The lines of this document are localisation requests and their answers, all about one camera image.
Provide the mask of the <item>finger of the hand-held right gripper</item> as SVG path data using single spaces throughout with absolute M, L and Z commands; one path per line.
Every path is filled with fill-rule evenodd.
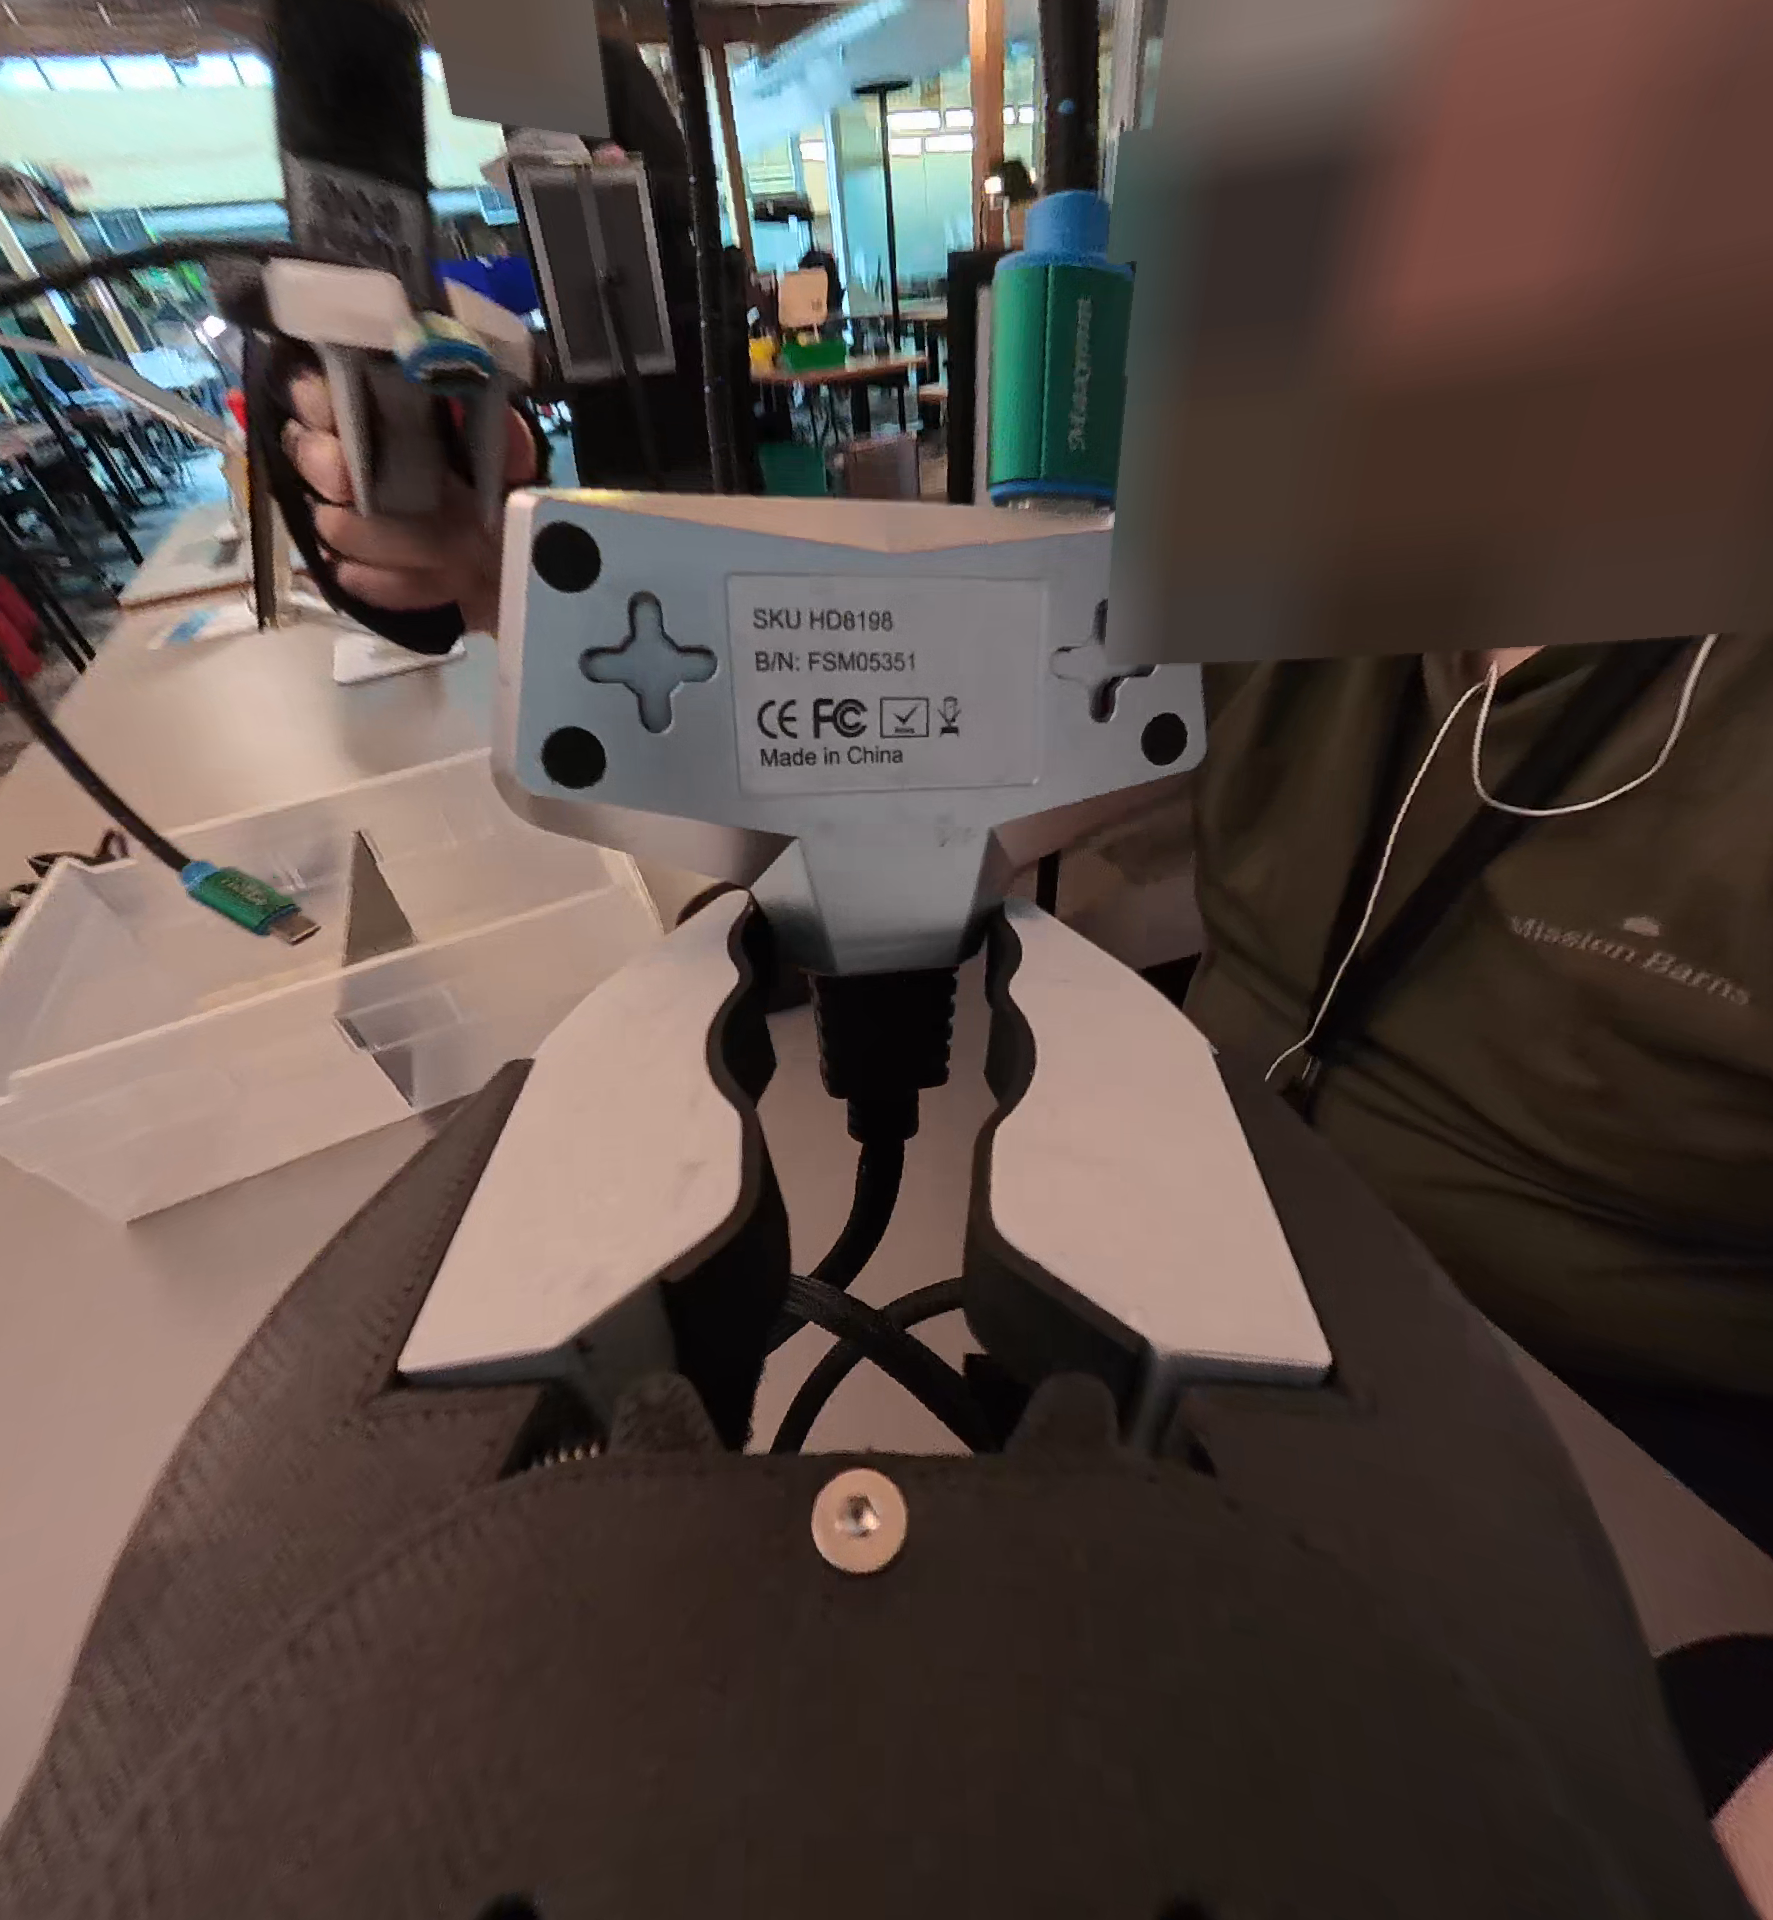
M 464 450 L 473 493 L 504 493 L 514 438 L 514 397 L 533 378 L 533 339 L 524 314 L 465 283 L 442 287 L 444 317 L 478 349 L 473 371 L 440 381 L 442 423 Z
M 275 259 L 263 297 L 278 334 L 320 361 L 356 508 L 429 518 L 442 504 L 444 450 L 429 395 L 394 352 L 417 312 L 396 276 Z

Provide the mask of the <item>person's olive shirt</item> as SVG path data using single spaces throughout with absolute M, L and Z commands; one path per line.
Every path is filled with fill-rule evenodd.
M 1773 1397 L 1773 632 L 1204 677 L 1199 1026 L 1547 1361 Z

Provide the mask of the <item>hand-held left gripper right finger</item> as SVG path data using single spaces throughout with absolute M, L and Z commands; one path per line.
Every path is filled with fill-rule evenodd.
M 1036 904 L 988 922 L 963 1313 L 1027 1387 L 1311 1389 L 1334 1353 L 1210 1042 Z

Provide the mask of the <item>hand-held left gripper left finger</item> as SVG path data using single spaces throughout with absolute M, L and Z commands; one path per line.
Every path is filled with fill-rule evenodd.
M 722 893 L 537 1046 L 398 1355 L 425 1387 L 754 1389 L 792 1274 L 766 922 Z

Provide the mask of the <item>silver usb hub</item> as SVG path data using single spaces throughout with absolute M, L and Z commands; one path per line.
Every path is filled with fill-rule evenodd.
M 1107 643 L 1109 517 L 524 489 L 491 767 L 537 828 L 750 888 L 804 971 L 934 971 L 1206 750 Z

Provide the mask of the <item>clear plastic bin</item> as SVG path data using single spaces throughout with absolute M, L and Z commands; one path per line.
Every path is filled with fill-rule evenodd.
M 0 943 L 0 1158 L 116 1220 L 465 1099 L 664 930 L 635 861 L 516 816 L 487 753 L 184 841 L 317 933 L 135 856 L 61 861 Z

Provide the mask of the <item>person's dark pants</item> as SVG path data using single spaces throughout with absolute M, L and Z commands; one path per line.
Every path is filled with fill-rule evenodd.
M 1572 1367 L 1558 1376 L 1773 1561 L 1773 1399 Z M 1773 1635 L 1701 1637 L 1662 1651 L 1657 1673 L 1703 1809 L 1715 1815 L 1773 1752 Z

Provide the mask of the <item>green bottle blue cap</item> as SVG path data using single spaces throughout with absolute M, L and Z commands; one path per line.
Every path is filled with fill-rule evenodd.
M 1112 203 L 1093 189 L 1037 200 L 1024 244 L 990 283 L 988 495 L 1114 508 L 1134 270 L 1109 253 Z

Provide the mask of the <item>black tripod pole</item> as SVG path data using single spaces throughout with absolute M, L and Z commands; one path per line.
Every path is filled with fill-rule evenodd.
M 707 97 L 707 51 L 695 1 L 667 1 L 661 10 L 693 200 L 708 477 L 714 492 L 734 493 L 747 489 L 750 468 L 728 359 L 726 242 Z
M 1041 193 L 1095 191 L 1102 179 L 1100 1 L 1037 1 Z

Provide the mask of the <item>grey panel light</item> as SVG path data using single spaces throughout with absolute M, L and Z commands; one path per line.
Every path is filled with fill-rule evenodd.
M 623 163 L 509 163 L 553 363 L 569 388 L 676 371 L 650 177 Z

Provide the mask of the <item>person's right hand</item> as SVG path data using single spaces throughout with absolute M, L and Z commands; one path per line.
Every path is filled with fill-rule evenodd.
M 291 384 L 283 446 L 322 542 L 324 577 L 373 611 L 453 611 L 464 629 L 498 632 L 501 535 L 485 525 L 472 479 L 440 461 L 440 504 L 417 515 L 369 515 L 353 500 L 328 388 L 318 371 Z

